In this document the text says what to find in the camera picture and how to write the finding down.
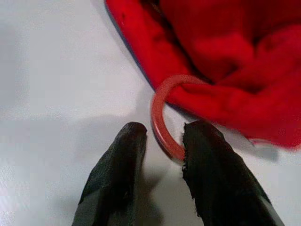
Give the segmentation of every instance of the red ring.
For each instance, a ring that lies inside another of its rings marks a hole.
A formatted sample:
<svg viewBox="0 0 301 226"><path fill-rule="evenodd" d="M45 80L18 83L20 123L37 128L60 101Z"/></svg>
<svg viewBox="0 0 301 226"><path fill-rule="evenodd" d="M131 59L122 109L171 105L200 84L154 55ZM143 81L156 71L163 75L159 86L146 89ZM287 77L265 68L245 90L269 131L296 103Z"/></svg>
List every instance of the red ring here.
<svg viewBox="0 0 301 226"><path fill-rule="evenodd" d="M155 135L171 158L184 160L185 150L170 135L163 119L163 107L169 92L182 83L205 84L201 79L191 75L179 74L165 79L157 88L151 104L151 123Z"/></svg>

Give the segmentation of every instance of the white table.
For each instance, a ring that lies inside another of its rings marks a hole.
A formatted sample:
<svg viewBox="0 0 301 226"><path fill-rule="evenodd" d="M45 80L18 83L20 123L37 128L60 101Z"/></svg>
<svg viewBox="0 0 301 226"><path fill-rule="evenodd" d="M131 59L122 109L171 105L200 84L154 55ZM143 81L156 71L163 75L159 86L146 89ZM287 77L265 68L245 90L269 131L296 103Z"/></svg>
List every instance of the white table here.
<svg viewBox="0 0 301 226"><path fill-rule="evenodd" d="M102 0L0 1L0 226L71 225L91 169L129 121L148 128L144 225L201 225L151 131L153 94ZM180 140L192 119L165 114ZM285 225L301 225L301 153L221 130Z"/></svg>

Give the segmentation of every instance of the red fabric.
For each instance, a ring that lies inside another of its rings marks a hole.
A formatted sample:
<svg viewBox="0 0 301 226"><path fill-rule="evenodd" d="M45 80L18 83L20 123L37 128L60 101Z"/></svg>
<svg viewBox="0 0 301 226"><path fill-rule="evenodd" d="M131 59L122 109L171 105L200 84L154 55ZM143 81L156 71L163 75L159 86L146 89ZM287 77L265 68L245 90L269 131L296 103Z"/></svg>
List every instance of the red fabric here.
<svg viewBox="0 0 301 226"><path fill-rule="evenodd" d="M176 74L213 82L183 84L170 103L249 138L301 144L300 0L160 0L164 17L146 0L107 5L154 88Z"/></svg>

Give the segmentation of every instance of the black fabric covering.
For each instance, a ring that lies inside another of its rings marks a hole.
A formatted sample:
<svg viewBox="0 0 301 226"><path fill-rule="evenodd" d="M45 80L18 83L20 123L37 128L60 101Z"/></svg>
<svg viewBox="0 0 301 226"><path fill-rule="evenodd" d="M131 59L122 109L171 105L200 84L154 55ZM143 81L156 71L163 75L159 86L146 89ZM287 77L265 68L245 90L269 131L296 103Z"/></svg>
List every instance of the black fabric covering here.
<svg viewBox="0 0 301 226"><path fill-rule="evenodd" d="M92 169L72 226L134 226L146 128L126 124Z"/></svg>
<svg viewBox="0 0 301 226"><path fill-rule="evenodd" d="M185 125L183 178L205 226L283 226L263 188L210 123Z"/></svg>

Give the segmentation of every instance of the red towel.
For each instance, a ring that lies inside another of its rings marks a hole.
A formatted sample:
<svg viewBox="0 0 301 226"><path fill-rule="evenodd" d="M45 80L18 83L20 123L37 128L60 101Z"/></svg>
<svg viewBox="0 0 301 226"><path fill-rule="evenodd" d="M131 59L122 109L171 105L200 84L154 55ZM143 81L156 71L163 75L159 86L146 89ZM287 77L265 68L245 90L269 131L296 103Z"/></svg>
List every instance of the red towel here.
<svg viewBox="0 0 301 226"><path fill-rule="evenodd" d="M300 0L106 1L154 88L175 74L211 81L175 88L170 103L248 138L301 144Z"/></svg>

